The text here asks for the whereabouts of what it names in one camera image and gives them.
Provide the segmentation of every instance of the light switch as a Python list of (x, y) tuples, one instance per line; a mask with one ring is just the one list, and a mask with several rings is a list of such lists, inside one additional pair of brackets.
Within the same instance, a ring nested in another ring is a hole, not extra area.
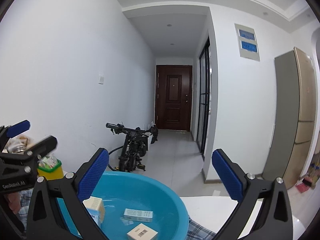
[(99, 75), (99, 84), (103, 84), (104, 83), (104, 76)]

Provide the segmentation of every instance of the white table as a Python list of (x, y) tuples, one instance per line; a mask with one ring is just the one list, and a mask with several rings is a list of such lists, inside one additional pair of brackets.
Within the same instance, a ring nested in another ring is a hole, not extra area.
[[(189, 216), (198, 224), (217, 233), (237, 205), (237, 201), (224, 196), (182, 197)], [(246, 236), (259, 213), (262, 201), (258, 200), (252, 214), (239, 238)], [(297, 240), (305, 231), (296, 217), (293, 218), (293, 240)]]

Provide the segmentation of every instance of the black door frame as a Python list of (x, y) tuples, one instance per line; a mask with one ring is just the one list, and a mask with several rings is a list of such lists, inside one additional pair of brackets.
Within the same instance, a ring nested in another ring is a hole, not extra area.
[[(199, 66), (200, 66), (200, 78), (199, 78), (199, 114), (198, 114), (198, 130), (197, 130), (197, 138), (196, 142), (199, 147), (200, 153), (202, 155), (202, 158), (204, 159), (204, 149), (205, 149), (205, 143), (207, 139), (207, 130), (208, 130), (208, 120), (209, 120), (209, 106), (210, 106), (210, 59), (209, 59), (209, 46), (210, 46), (210, 39), (208, 38), (204, 48), (199, 56)], [(201, 57), (205, 55), (205, 73), (201, 72)], [(202, 84), (202, 75), (205, 75), (205, 83)], [(202, 86), (205, 86), (205, 92), (201, 93)], [(201, 97), (204, 96), (205, 103), (201, 102)], [(199, 139), (199, 126), (200, 126), (200, 109), (201, 105), (205, 105), (204, 109), (204, 121), (202, 125), (202, 138), (201, 138), (201, 145), (198, 143)]]

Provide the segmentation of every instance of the gray floor tile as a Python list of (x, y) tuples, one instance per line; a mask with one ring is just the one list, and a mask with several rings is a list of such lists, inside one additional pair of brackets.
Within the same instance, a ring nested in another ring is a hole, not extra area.
[(159, 130), (142, 163), (146, 171), (135, 171), (156, 179), (179, 196), (228, 196), (222, 184), (204, 184), (203, 159), (189, 132)]

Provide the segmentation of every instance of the cable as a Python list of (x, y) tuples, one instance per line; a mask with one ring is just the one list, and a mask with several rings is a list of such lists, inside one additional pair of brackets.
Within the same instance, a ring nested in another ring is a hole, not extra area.
[[(109, 155), (110, 155), (111, 153), (113, 153), (113, 152), (121, 149), (121, 148), (123, 148), (123, 145), (120, 146), (120, 147), (118, 147), (118, 148), (116, 148), (116, 149), (113, 149), (111, 152), (109, 152)], [(109, 169), (112, 170), (112, 171), (117, 171), (117, 170), (115, 170), (114, 168), (112, 168), (110, 164), (108, 164), (108, 167), (109, 167)]]

